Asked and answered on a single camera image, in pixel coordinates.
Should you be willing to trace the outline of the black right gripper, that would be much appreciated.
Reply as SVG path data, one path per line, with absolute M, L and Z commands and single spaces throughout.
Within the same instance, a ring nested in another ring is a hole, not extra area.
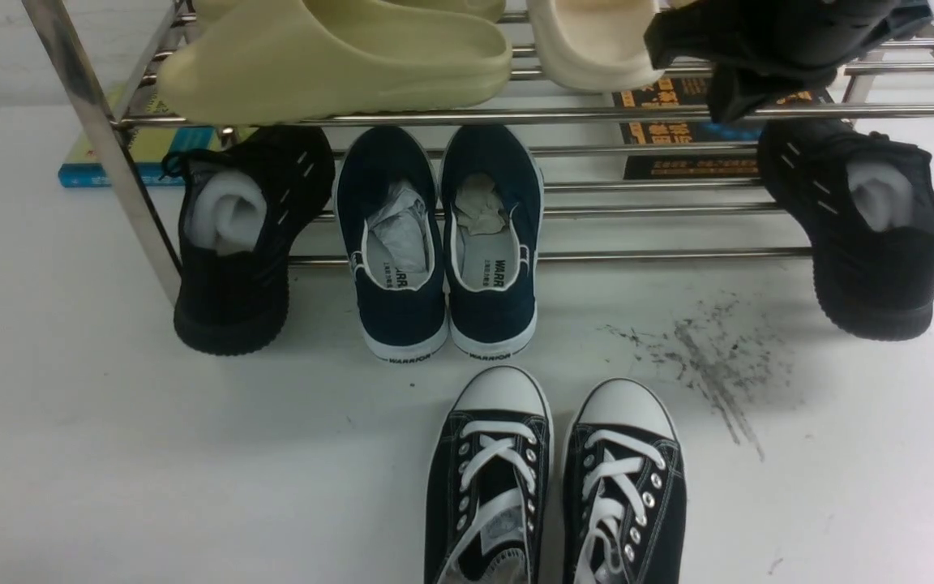
M 933 19 L 927 1 L 694 1 L 655 15 L 644 39 L 656 69 L 710 62 L 705 103 L 713 122 L 729 123 L 827 88 L 845 64 Z

